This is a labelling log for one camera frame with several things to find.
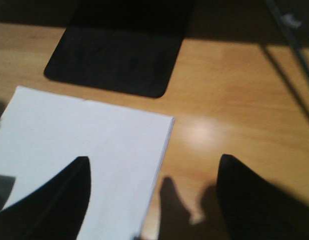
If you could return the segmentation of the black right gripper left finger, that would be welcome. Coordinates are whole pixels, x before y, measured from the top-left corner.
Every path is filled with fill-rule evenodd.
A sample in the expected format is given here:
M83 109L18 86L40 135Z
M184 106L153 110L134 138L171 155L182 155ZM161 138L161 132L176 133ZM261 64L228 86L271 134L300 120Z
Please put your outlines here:
M75 240L90 196L90 160L80 156L40 188L0 212L0 240Z

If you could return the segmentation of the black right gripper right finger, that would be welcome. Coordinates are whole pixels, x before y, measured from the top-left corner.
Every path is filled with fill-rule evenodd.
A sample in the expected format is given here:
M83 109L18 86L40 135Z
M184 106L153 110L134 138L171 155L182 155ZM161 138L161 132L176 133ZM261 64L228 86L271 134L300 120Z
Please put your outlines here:
M216 191L232 240L309 240L309 206L236 157L221 156Z

